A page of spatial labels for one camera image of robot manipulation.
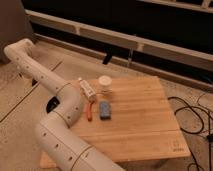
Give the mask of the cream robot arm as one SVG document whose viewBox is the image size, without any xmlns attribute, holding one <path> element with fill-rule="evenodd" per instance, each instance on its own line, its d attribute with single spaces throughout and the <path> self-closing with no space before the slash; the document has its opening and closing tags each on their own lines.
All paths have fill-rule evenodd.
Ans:
<svg viewBox="0 0 213 171">
<path fill-rule="evenodd" d="M 4 53 L 59 100 L 59 105 L 36 125 L 40 146 L 62 171 L 125 171 L 70 131 L 83 112 L 82 95 L 68 81 L 32 59 L 34 48 L 31 40 L 22 39 L 7 45 Z"/>
</svg>

